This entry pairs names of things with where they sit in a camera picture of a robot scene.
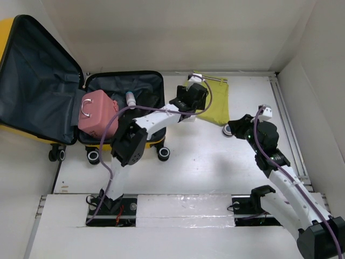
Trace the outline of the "small round black jar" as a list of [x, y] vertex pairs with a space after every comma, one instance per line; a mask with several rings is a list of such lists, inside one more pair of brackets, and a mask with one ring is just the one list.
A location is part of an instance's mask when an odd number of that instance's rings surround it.
[[232, 137], [232, 132], [231, 132], [230, 126], [228, 124], [224, 125], [222, 132], [226, 137], [228, 137], [228, 138]]

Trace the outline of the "yellow-green shorts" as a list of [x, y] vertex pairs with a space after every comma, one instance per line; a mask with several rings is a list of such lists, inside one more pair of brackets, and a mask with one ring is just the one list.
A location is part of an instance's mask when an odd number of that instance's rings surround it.
[[207, 76], [203, 78], [212, 90], [212, 104], [210, 108], [197, 116], [198, 119], [218, 126], [224, 126], [229, 120], [229, 85], [227, 78]]

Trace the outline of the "black roll-up pouch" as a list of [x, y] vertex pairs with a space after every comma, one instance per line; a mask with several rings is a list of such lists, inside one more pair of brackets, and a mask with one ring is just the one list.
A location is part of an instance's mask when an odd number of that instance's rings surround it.
[[136, 98], [137, 106], [157, 108], [160, 103], [160, 96], [150, 91], [142, 91]]

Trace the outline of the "white bottle teal cap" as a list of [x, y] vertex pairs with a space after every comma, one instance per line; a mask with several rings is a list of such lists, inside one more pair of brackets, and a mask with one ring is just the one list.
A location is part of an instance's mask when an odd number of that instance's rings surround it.
[[127, 106], [129, 107], [136, 105], [136, 99], [134, 97], [133, 92], [131, 91], [126, 92], [126, 103], [127, 103]]

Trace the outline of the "pink cosmetic case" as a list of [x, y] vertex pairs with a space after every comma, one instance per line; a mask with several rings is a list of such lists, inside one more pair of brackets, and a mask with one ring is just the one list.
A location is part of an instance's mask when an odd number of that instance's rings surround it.
[[78, 129], [95, 139], [111, 138], [118, 128], [116, 118], [109, 129], [106, 129], [111, 118], [119, 111], [116, 100], [112, 100], [103, 90], [96, 90], [83, 96], [79, 112]]

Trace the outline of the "yellow hard-shell suitcase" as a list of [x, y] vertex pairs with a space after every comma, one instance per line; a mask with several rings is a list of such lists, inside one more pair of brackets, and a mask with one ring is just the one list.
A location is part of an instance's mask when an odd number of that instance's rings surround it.
[[[50, 161], [63, 161], [65, 147], [80, 142], [89, 163], [99, 162], [99, 150], [109, 147], [78, 129], [82, 97], [103, 90], [120, 108], [126, 92], [135, 99], [142, 91], [160, 96], [165, 104], [163, 77], [156, 71], [85, 74], [73, 57], [33, 17], [1, 20], [1, 127], [48, 143]], [[126, 111], [120, 120], [150, 111]]]

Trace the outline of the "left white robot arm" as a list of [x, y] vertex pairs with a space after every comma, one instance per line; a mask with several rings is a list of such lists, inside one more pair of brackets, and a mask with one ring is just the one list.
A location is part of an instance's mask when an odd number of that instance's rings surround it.
[[177, 96], [162, 108], [135, 106], [151, 113], [119, 125], [111, 141], [112, 162], [108, 166], [99, 155], [100, 163], [109, 173], [109, 180], [99, 193], [97, 210], [103, 208], [114, 214], [120, 209], [125, 173], [128, 166], [137, 163], [152, 135], [170, 125], [206, 112], [213, 101], [210, 85], [202, 79], [187, 87], [179, 86]]

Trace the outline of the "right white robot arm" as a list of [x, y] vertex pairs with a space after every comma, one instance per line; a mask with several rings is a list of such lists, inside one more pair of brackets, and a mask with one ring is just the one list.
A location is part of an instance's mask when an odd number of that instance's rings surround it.
[[251, 191], [250, 208], [271, 214], [296, 241], [303, 258], [342, 258], [344, 219], [316, 201], [278, 149], [277, 127], [249, 114], [228, 122], [232, 136], [246, 140], [258, 168], [273, 183]]

